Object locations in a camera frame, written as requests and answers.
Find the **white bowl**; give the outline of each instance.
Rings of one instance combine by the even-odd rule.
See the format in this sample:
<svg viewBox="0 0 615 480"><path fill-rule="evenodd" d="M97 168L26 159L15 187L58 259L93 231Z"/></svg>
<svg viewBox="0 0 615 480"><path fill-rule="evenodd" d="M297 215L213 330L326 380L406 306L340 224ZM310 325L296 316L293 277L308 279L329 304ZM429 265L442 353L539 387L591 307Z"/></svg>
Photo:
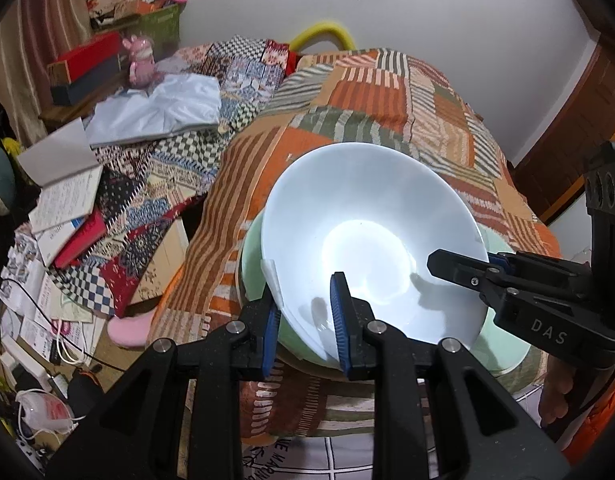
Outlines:
<svg viewBox="0 0 615 480"><path fill-rule="evenodd" d="M436 249L487 261L473 216L441 177L390 148L342 142L301 156L270 192L261 248L283 316L324 360L338 359L329 292L338 270L352 296L410 338L452 336L469 348L485 320L478 293L427 269Z"/></svg>

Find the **human hand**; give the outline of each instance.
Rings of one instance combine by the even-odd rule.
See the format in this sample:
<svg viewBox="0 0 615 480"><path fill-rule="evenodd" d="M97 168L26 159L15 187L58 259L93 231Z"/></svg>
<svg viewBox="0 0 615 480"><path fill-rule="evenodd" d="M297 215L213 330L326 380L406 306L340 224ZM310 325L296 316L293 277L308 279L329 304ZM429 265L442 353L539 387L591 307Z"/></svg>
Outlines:
<svg viewBox="0 0 615 480"><path fill-rule="evenodd" d="M547 426L567 414L565 394L574 385L575 368L556 357L547 358L547 375L539 401L541 426Z"/></svg>

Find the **pink rabbit figurine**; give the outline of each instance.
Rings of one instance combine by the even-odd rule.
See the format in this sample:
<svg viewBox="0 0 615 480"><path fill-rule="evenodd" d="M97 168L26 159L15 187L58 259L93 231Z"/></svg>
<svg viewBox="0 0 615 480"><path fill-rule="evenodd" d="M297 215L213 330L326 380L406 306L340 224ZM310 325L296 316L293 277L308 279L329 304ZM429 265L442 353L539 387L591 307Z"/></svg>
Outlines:
<svg viewBox="0 0 615 480"><path fill-rule="evenodd" d="M141 36L132 35L123 40L123 46L129 52L129 84L132 88L145 88L152 82L156 73L152 41Z"/></svg>

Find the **pink book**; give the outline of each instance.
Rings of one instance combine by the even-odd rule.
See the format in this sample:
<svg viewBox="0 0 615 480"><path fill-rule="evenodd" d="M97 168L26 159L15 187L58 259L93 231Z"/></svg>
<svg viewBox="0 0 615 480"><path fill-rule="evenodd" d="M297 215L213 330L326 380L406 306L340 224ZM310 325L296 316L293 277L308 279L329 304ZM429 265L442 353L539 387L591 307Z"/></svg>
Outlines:
<svg viewBox="0 0 615 480"><path fill-rule="evenodd" d="M59 269L65 269L76 258L83 254L87 249L92 247L95 242L100 240L107 232L105 221L100 211L95 208L87 220L74 233L63 249L54 259L54 264Z"/></svg>

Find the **yellow tube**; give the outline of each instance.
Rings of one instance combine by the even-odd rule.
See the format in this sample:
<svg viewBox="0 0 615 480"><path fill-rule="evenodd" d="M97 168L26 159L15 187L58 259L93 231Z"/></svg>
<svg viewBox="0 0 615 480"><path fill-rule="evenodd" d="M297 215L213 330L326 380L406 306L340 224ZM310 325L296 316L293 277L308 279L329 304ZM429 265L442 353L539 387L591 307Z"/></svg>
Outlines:
<svg viewBox="0 0 615 480"><path fill-rule="evenodd" d="M341 43L342 50L355 50L354 40L350 36L350 33L336 22L318 22L311 27L306 28L297 37L289 42L289 49L294 52L299 52L301 47L307 43L307 41L320 36L321 34L332 34L336 36L336 39Z"/></svg>

